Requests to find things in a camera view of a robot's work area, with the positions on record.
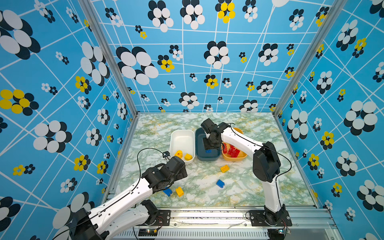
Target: black mounting plate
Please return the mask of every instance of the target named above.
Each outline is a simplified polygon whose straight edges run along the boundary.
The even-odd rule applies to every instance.
[[[270,227],[270,225],[268,225],[264,221],[265,220],[264,210],[250,210],[249,213],[250,213],[250,216],[249,217],[247,216],[247,218],[251,219],[251,223],[253,227]],[[289,216],[289,213],[287,210],[283,212],[281,216],[281,221],[276,226],[283,227],[284,226],[283,220],[285,222],[285,225],[287,225],[288,227],[292,226],[291,217]]]
[[[158,213],[157,213],[157,216],[161,216],[163,218],[163,226],[169,226],[169,219],[167,217],[170,218],[170,210],[159,210]],[[146,227],[158,227],[160,226],[161,224],[159,223],[159,221],[156,219],[154,224],[151,225],[151,226],[148,226],[146,224],[141,224],[141,225],[138,225],[138,226],[146,226]]]

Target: blue wall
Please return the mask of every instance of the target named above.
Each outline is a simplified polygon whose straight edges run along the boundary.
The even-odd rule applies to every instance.
[[[92,1],[139,111],[273,111],[333,0],[219,2]]]
[[[0,10],[0,239],[52,239],[100,204],[132,116],[77,1]]]
[[[384,236],[382,13],[381,2],[349,0],[279,115],[344,239]]]

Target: floor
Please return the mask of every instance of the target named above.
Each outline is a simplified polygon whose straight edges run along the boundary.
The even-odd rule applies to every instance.
[[[280,195],[286,205],[313,205],[313,200],[295,166],[293,157],[283,139],[271,113],[177,113],[140,114],[139,122],[118,183],[117,192],[128,188],[139,177],[136,160],[137,153],[146,147],[169,151],[170,135],[177,129],[195,131],[207,118],[214,123],[233,122],[244,134],[261,142],[272,142],[276,150],[287,156],[292,169],[279,177]],[[289,169],[288,161],[280,157],[284,172]],[[159,163],[165,163],[156,150],[144,150],[139,156],[141,172]],[[220,167],[228,164],[226,173]],[[225,161],[222,156],[214,162],[199,161],[197,157],[186,165],[188,177],[176,181],[168,197],[157,192],[149,199],[157,207],[211,207],[211,206],[262,206],[264,193],[261,181],[252,172],[253,160],[247,156],[240,162]],[[216,185],[220,179],[225,183],[223,189]],[[175,189],[181,187],[184,196],[178,197]]]

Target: plastic bin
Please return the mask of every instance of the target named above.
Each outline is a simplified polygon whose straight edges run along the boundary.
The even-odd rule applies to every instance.
[[[192,130],[175,130],[172,132],[170,136],[170,146],[169,146],[169,153],[170,156],[175,156],[175,153],[181,150],[183,152],[183,158],[182,160],[185,162],[185,164],[188,164],[193,161],[195,158],[195,133]],[[186,154],[192,155],[192,159],[189,161],[186,161],[184,159],[184,156]]]
[[[215,161],[220,157],[221,152],[217,149],[205,150],[203,143],[203,138],[205,137],[204,130],[198,128],[195,132],[196,156],[200,161]]]
[[[233,127],[234,130],[238,131],[239,133],[243,134],[243,131],[241,131],[240,128],[237,128],[237,127]],[[229,150],[230,148],[230,145],[226,142],[223,142],[227,145],[227,150]],[[229,154],[226,154],[226,153],[223,153],[223,158],[224,160],[226,161],[232,161],[232,162],[236,162],[236,161],[241,161],[243,160],[244,158],[246,158],[247,155],[243,152],[243,151],[240,151],[239,155],[237,157],[232,157],[231,155]]]

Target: white plastic container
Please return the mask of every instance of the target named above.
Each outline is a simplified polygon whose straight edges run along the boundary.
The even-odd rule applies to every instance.
[[[183,152],[182,160],[185,164],[193,161],[195,158],[195,133],[192,130],[175,130],[170,136],[169,153],[170,157],[175,156],[175,153],[181,150]],[[190,154],[192,159],[186,161],[184,159],[186,154]]]

